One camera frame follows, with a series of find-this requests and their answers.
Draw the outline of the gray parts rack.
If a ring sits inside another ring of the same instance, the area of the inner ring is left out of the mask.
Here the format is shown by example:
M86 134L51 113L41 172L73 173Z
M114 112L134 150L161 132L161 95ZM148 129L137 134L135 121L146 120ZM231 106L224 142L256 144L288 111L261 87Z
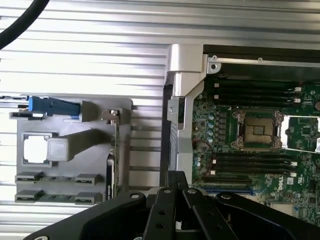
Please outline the gray parts rack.
M47 116L45 113L20 109L9 117L17 121L16 175L22 172L43 172L47 176L76 177L79 174L99 174L103 180L96 185L74 183L16 183L16 194L23 190L43 190L47 194L80 192L100 193L106 201L107 157L115 129L102 120L105 110L119 110L119 182L118 193L129 188L129 158L131 139L132 100L124 97L66 96L54 98L79 103L79 117L69 115ZM28 163L24 159L24 140L28 136L44 136L47 140L47 160Z

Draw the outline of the green Dell motherboard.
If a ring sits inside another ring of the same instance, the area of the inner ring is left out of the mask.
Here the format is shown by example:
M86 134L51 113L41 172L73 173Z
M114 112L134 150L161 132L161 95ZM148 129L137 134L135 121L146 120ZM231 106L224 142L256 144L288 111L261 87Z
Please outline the green Dell motherboard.
M192 170L191 185L205 190L214 196L221 192L233 192L271 207L306 222L320 226L320 154L279 149L276 151L242 151L230 146L232 134L236 132L236 119L232 117L234 111L240 109L258 109L279 111L283 116L313 116L320 117L320 111L315 110L315 102L320 100L320 84L293 81L263 81L249 80L245 82L280 82L292 83L303 88L301 92L219 92L215 88L245 88L245 89L284 89L275 87L247 87L223 86L218 82L245 81L226 78L207 79L203 91L193 102L192 113ZM214 99L214 94L243 94L243 95L277 95L299 96L299 98L233 98ZM226 105L216 100L259 100L299 102L291 105ZM268 153L286 154L293 159L286 158L251 158L251 157L216 157L217 153ZM296 169L284 171L296 174L247 174L247 173L218 173L211 174L216 169L213 159L278 159L292 161ZM206 183L203 177L246 177L251 184Z

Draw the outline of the black RAM slot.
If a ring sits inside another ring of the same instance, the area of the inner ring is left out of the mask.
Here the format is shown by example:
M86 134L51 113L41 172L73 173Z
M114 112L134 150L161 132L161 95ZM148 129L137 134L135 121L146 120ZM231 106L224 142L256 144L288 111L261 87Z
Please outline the black RAM slot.
M215 156L219 157L239 157L239 158L269 158L269 159L293 159L292 155L277 154L277 153L243 153L243 152L227 152L216 153Z
M297 168L297 165L291 165L291 164L284 164L284 163L280 163L280 164L250 164L250 163L222 163L222 164L214 164L212 167L216 168L216 169L258 169L258 170L262 170L262 169L271 169L271 170L280 170L280 169L285 169L285 170L294 170Z
M252 82L252 81L220 81L215 83L216 85L219 84L219 87L225 87L225 86L240 86L240 87L257 87L257 88L285 88L285 89L291 89L296 88L299 85L293 84L290 82Z
M297 105L300 104L299 102L294 101L264 101L264 100L237 100L237 99L220 99L216 100L219 104L224 105Z
M286 159L248 159L248 158L216 158L212 160L213 164L222 163L264 163L264 164L292 164L292 161Z
M228 94L228 93L220 93L214 94L214 99L222 99L222 98L253 98L253 99L261 99L261 98L272 98L272 99L295 99L300 98L299 96L295 95L259 95L259 94Z
M216 92L276 92L276 93L296 93L301 92L303 90L302 87L294 87L294 88L215 88Z
M210 171L211 175L222 174L222 173L238 173L238 174L279 174L279 175L291 175L296 172L285 171L283 169L214 169Z

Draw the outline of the CPU socket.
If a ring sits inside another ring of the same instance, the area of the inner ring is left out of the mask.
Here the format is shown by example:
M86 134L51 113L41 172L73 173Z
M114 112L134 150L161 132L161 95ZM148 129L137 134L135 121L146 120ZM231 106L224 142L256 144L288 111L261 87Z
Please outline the CPU socket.
M273 152L282 148L283 114L278 110L245 108L234 111L236 130L230 146L239 151Z

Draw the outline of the silver CPU chip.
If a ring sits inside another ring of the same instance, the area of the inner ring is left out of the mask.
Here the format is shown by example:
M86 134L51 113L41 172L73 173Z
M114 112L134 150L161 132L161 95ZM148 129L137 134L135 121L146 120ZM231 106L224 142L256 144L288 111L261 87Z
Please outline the silver CPU chip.
M44 136L30 135L23 142L23 158L28 163L43 164L47 160L47 148Z

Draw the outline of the green RAM stick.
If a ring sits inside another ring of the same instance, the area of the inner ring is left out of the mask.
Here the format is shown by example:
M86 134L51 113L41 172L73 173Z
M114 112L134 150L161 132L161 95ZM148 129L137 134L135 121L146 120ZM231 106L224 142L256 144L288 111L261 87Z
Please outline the green RAM stick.
M15 176L16 184L71 183L94 186L103 180L100 174L80 173L77 176L50 176L44 172L21 172Z
M94 205L103 200L99 192L79 192L78 194L49 194L43 190L22 190L15 195L15 202L74 203Z

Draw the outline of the silver socket cover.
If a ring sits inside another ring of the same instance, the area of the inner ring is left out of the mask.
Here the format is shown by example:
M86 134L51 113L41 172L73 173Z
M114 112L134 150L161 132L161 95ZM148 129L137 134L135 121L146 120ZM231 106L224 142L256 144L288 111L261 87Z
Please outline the silver socket cover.
M285 115L278 135L285 150L320 154L320 116Z

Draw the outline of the graphics card with black bracket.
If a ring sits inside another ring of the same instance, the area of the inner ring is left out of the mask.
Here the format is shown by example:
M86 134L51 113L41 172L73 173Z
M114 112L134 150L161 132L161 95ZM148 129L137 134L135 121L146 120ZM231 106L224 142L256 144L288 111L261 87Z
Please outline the graphics card with black bracket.
M119 183L119 124L120 111L118 109L107 109L102 112L102 120L106 120L108 125L114 127L114 134L110 141L110 151L106 159L106 176L105 176L105 200L110 200L118 194Z

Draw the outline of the black expansion slot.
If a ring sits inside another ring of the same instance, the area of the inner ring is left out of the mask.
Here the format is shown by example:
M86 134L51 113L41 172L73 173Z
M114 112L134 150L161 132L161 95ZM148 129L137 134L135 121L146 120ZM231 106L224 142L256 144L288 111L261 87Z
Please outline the black expansion slot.
M204 176L202 180L205 183L226 183L226 184L251 184L252 183L252 180L248 177Z

